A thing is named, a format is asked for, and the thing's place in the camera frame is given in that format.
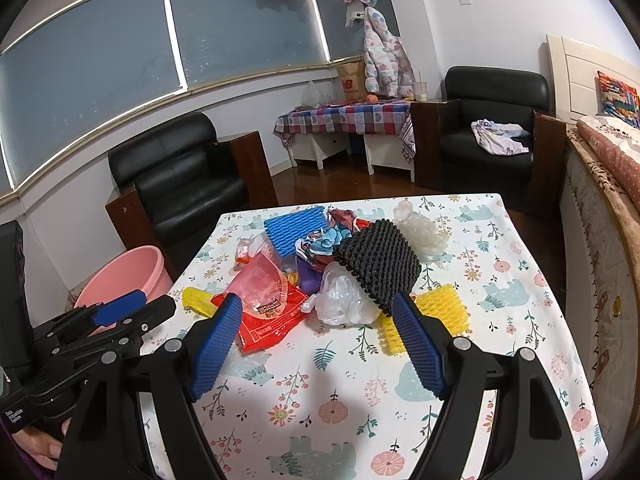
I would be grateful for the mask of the left hand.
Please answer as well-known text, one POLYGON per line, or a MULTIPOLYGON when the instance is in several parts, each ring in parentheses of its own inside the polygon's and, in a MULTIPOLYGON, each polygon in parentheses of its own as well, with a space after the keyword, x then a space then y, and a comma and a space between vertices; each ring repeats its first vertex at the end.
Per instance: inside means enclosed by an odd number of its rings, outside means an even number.
POLYGON ((12 438, 37 464, 47 470, 56 471, 63 448, 60 440, 38 428, 29 426, 12 434, 12 438))

